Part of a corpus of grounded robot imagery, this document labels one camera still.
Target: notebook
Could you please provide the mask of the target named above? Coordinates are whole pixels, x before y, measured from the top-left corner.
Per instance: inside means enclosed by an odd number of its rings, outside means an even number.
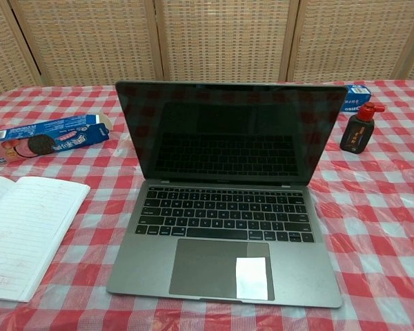
[[[146,180],[107,291],[341,306],[307,185],[346,87],[116,88]]]
[[[0,299],[31,300],[90,187],[0,177]]]

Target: laptop lid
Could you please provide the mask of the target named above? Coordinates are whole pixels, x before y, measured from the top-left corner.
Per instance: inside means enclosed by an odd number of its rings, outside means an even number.
[[[307,185],[344,86],[127,82],[119,101],[146,179]]]

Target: oreo box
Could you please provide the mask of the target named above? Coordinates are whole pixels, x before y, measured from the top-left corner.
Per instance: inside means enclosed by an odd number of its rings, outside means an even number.
[[[0,165],[109,139],[112,129],[104,114],[55,119],[0,131]]]
[[[363,85],[347,85],[348,94],[346,95],[341,112],[357,112],[361,105],[370,101],[371,92]]]

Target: bottle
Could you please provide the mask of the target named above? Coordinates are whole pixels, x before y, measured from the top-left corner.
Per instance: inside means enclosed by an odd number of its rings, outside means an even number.
[[[384,106],[377,106],[372,102],[362,105],[359,112],[350,117],[340,141],[340,148],[355,154],[362,153],[374,130],[374,113],[383,111]]]

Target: red and white checkered tablecloth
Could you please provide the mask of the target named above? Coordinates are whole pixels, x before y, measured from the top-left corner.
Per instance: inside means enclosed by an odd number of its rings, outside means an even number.
[[[339,149],[351,115],[340,114],[310,183],[344,300],[335,310],[108,294],[143,181],[114,87],[0,95],[0,129],[101,111],[114,123],[104,143],[0,167],[92,188],[32,300],[0,301],[0,330],[414,330],[414,81],[356,83],[388,109],[361,154]]]

